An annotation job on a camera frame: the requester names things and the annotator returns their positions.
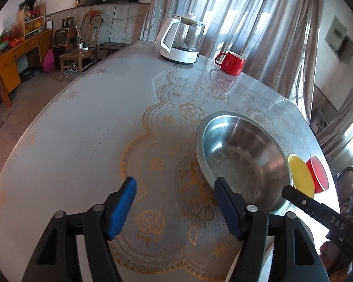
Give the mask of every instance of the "black handle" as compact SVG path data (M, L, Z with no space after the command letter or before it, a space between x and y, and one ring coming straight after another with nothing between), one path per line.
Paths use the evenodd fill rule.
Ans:
M285 217L285 228L275 236L269 282L328 282L327 272L301 221L294 213Z
M103 214L104 207L101 205L100 211L93 206L84 215L85 246L91 277L94 282L122 282L102 233L100 221Z
M249 212L251 229L229 282L257 282L262 269L265 241L268 234L268 217L263 211Z
M67 215L53 216L26 267L22 282L82 282L76 236L67 232Z
M285 186L282 189L282 196L328 228L330 232L326 238L331 240L349 258L353 258L353 222L292 186Z

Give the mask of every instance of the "wooden desk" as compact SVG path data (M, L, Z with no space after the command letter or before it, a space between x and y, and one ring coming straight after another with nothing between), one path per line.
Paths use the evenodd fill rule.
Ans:
M44 56L52 48L52 43L52 30L46 30L32 38L26 39L17 47L0 54L0 78L4 86L0 89L0 96L7 107L12 105L8 94L21 84L16 59L27 54L27 61L30 67L41 67Z

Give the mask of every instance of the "table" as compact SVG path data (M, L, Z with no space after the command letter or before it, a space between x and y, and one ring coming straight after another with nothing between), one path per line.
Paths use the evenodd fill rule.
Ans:
M48 50L52 48L52 42L52 30L46 30L0 54L0 78L5 86L5 88L0 88L0 94L1 99L7 107L12 105L8 98L8 94L21 84L16 59L27 54L27 60L30 67L41 67L44 56Z
M330 189L315 199L339 210L321 149L287 99L244 73L223 73L211 59L174 64L154 44L136 42L60 92L8 158L0 174L0 268L8 280L21 281L57 210L84 212L130 174L138 193L110 243L123 281L223 281L240 246L201 175L194 132L206 115L225 110L258 122L286 155L317 155ZM294 212L318 248L327 229ZM90 281L86 257L80 264Z

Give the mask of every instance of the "metal bowl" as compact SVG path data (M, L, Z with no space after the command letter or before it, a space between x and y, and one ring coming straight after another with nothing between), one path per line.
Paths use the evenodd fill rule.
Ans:
M277 142L254 121L232 112L216 112L200 123L196 152L201 170L214 188L225 177L248 204L282 215L289 201L281 196L292 185L288 161Z

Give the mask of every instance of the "mug handle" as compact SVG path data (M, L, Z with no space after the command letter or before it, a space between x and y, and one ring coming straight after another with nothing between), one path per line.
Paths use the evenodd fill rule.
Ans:
M220 57L221 55L225 55L225 56L226 56L227 53L220 53L220 54L218 54L218 55L216 56L216 58L215 58L215 64L216 64L216 65L219 65L219 66L222 65L222 63L218 63L218 62L217 62L217 59L219 59L219 57Z

